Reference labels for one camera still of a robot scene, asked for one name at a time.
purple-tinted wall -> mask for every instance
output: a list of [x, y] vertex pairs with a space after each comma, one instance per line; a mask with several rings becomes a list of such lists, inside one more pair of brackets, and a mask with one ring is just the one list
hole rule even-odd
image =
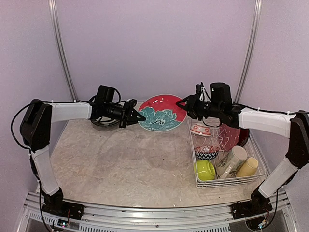
[[[263, 1], [259, 31], [241, 102], [262, 109], [309, 110], [309, 2]], [[254, 131], [271, 170], [288, 139]], [[286, 187], [301, 232], [309, 228], [309, 165]]]
[[63, 43], [80, 99], [98, 85], [123, 98], [185, 97], [223, 81], [235, 95], [254, 0], [57, 1]]
[[[10, 133], [15, 113], [33, 98], [70, 100], [61, 69], [48, 1], [0, 2], [0, 231], [12, 231], [36, 181], [28, 152]], [[15, 123], [19, 134], [21, 117]], [[54, 147], [65, 123], [52, 128]]]

yellow-green bowl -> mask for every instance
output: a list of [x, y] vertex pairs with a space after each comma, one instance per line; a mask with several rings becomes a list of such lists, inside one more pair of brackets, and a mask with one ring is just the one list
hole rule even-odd
[[198, 160], [194, 170], [201, 181], [214, 180], [216, 175], [213, 164], [207, 160]]

dish rack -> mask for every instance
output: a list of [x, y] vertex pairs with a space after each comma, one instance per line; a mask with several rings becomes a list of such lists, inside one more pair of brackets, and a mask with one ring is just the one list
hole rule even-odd
[[[192, 150], [192, 160], [193, 160], [193, 170], [197, 168], [197, 160], [198, 158], [195, 156], [194, 148], [196, 146], [201, 145], [215, 145], [220, 148], [218, 156], [211, 161], [211, 163], [216, 166], [219, 164], [221, 159], [225, 157], [228, 154], [228, 151], [224, 151], [220, 146], [220, 138], [222, 136], [225, 136], [225, 134], [220, 134], [220, 129], [218, 127], [210, 127], [211, 136], [205, 137], [200, 135], [195, 135], [191, 133], [190, 128], [191, 126], [200, 121], [193, 120], [191, 118], [187, 118], [188, 122], [188, 131], [189, 131], [189, 137], [190, 137], [190, 144], [191, 144], [191, 150]], [[208, 118], [207, 122], [205, 122], [209, 126], [216, 126], [219, 124], [219, 121], [215, 118]], [[262, 158], [260, 157], [260, 154], [252, 142], [252, 140], [249, 138], [246, 145], [244, 146], [244, 149], [248, 153], [248, 157], [254, 157], [258, 160], [259, 166], [256, 170], [255, 175], [253, 176], [245, 176], [245, 177], [236, 177], [233, 175], [231, 178], [226, 179], [219, 179], [217, 172], [214, 180], [207, 180], [203, 181], [200, 180], [197, 173], [195, 173], [195, 180], [196, 180], [196, 187], [197, 188], [213, 188], [213, 187], [224, 187], [224, 186], [235, 186], [235, 185], [243, 185], [251, 183], [259, 178], [265, 178], [266, 177], [266, 167], [263, 163]]]

beige cup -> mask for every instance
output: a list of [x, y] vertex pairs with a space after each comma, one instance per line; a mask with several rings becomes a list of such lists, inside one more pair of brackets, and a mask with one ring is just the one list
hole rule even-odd
[[259, 161], [256, 158], [250, 157], [242, 165], [242, 167], [236, 172], [237, 177], [251, 176], [254, 175], [257, 167], [259, 166]]
[[241, 146], [233, 147], [217, 165], [216, 171], [220, 179], [231, 177], [247, 160], [248, 154]]

beige countertop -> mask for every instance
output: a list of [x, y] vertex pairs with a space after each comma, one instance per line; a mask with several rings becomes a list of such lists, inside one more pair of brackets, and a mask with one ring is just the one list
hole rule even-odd
[[139, 124], [109, 132], [68, 122], [51, 156], [67, 199], [128, 207], [189, 207], [250, 198], [259, 182], [197, 189], [184, 121], [167, 132]]

